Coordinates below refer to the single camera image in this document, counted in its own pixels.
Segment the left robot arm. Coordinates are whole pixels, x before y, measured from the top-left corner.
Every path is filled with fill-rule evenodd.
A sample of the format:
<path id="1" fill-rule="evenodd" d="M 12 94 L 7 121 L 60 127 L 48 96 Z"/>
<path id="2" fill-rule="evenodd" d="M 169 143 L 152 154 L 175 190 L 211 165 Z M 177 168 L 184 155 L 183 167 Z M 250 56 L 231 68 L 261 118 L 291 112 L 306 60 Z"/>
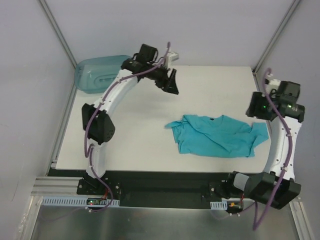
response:
<path id="1" fill-rule="evenodd" d="M 123 61 L 117 76 L 102 96 L 92 104 L 85 103 L 81 108 L 84 156 L 88 159 L 83 179 L 96 195 L 102 194 L 106 188 L 103 176 L 106 173 L 107 143 L 116 131 L 111 117 L 126 94 L 143 78 L 154 81 L 155 86 L 165 93 L 179 94 L 177 71 L 170 68 L 179 55 L 171 51 L 170 43 L 162 57 L 156 59 L 157 54 L 157 48 L 142 44 L 138 53 Z"/>

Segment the teal t shirt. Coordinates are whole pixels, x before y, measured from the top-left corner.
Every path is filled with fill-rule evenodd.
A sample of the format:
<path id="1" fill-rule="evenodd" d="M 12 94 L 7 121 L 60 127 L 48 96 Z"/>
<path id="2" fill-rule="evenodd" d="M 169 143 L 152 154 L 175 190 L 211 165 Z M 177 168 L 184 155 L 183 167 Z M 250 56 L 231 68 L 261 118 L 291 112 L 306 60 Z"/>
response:
<path id="1" fill-rule="evenodd" d="M 246 122 L 226 115 L 213 118 L 185 114 L 164 126 L 171 129 L 180 154 L 214 158 L 251 158 L 269 139 L 264 122 Z"/>

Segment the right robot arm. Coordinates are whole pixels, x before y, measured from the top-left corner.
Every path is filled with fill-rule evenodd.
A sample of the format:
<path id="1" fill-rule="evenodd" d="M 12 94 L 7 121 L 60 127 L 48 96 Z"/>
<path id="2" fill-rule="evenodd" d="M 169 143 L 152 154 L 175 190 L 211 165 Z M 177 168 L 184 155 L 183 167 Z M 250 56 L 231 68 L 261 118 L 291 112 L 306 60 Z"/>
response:
<path id="1" fill-rule="evenodd" d="M 225 198 L 245 197 L 282 209 L 301 192 L 295 182 L 294 154 L 298 133 L 305 118 L 305 107 L 297 103 L 300 84 L 267 77 L 263 92 L 254 92 L 246 111 L 249 117 L 269 121 L 271 143 L 262 172 L 248 175 L 234 171 L 223 184 Z"/>

